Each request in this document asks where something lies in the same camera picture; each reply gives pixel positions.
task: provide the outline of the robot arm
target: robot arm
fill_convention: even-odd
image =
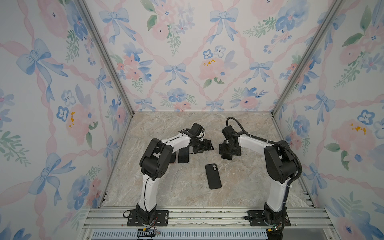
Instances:
[[[203,139],[204,128],[194,123],[192,128],[183,129],[174,137],[159,140],[154,138],[149,143],[140,167],[143,177],[141,198],[136,205],[138,221],[143,225],[150,225],[154,221],[156,210],[156,194],[160,178],[168,169],[172,153],[181,148],[192,146],[193,153],[213,150],[210,140]]]
[[[270,193],[264,204],[264,219],[270,226],[280,225],[284,228],[285,203],[291,183],[299,178],[301,164],[285,141],[273,142],[246,132],[234,119],[242,131],[236,132],[232,126],[222,130],[226,140],[219,145],[219,154],[223,159],[232,160],[232,156],[241,156],[241,148],[251,149],[265,157],[265,165],[271,179]]]

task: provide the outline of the black cable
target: black cable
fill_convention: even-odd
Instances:
[[[243,133],[245,133],[247,136],[250,135],[247,131],[244,130],[243,126],[242,126],[242,125],[239,123],[239,121],[237,121],[237,119],[234,118],[234,117],[228,117],[228,118],[227,118],[227,121],[226,121],[227,127],[228,127],[228,120],[229,120],[229,119],[233,119],[233,120],[235,120],[235,122],[239,125],[239,127],[240,127],[241,130],[243,131]]]
[[[284,195],[284,198],[283,198],[283,215],[282,215],[282,223],[281,223],[281,228],[279,230],[274,230],[274,232],[281,232],[283,231],[284,229],[284,225],[285,225],[285,204],[287,202],[287,198],[288,198],[288,193],[289,193],[289,189],[291,187],[291,183],[294,182],[295,180],[297,180],[302,171],[303,171],[303,168],[301,166],[301,162],[299,160],[299,158],[296,156],[296,154],[291,150],[291,148],[285,146],[285,145],[282,145],[281,143],[278,143],[278,142],[274,142],[274,141],[269,141],[269,140],[266,140],[262,137],[257,137],[257,136],[254,136],[254,135],[251,135],[249,134],[248,132],[246,132],[243,128],[243,126],[239,123],[239,121],[234,118],[234,117],[228,117],[227,118],[227,126],[228,126],[228,120],[229,119],[233,119],[235,120],[235,122],[239,125],[239,127],[241,128],[241,130],[247,135],[247,136],[250,136],[251,138],[255,138],[257,140],[260,140],[260,141],[263,141],[263,142],[267,142],[267,143],[271,143],[271,144],[274,144],[278,147],[281,147],[283,149],[285,149],[286,151],[288,151],[292,156],[293,156],[293,161],[295,162],[295,164],[297,165],[297,174],[295,176],[293,176],[288,182],[287,182],[287,185],[286,185],[286,189],[285,189],[285,195]]]

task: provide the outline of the floral wallpaper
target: floral wallpaper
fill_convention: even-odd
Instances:
[[[129,114],[71,0],[0,3],[0,239],[77,239]]]
[[[384,239],[383,25],[383,0],[345,1],[275,116],[343,240]]]
[[[269,111],[332,0],[86,3],[135,111]]]

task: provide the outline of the vent grille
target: vent grille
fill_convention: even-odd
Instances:
[[[98,240],[137,239],[137,229],[95,229],[91,238]],[[265,229],[160,229],[155,239],[268,239]]]

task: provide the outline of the marble surface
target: marble surface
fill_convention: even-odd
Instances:
[[[205,128],[205,138],[210,139],[213,151],[191,154],[188,164],[170,164],[161,178],[157,205],[167,206],[248,206],[263,207],[269,195],[270,177],[264,158],[242,149],[241,156],[232,161],[222,159],[218,145],[225,138],[221,130],[227,117],[237,118],[246,131],[271,140],[280,140],[269,113],[141,113],[136,112],[111,181],[103,206],[135,206],[142,189],[139,161],[152,138],[166,139],[190,128],[194,122]],[[230,120],[237,131],[240,128]],[[208,188],[205,165],[218,166],[222,187]],[[302,188],[296,181],[290,190],[287,207],[306,207]]]

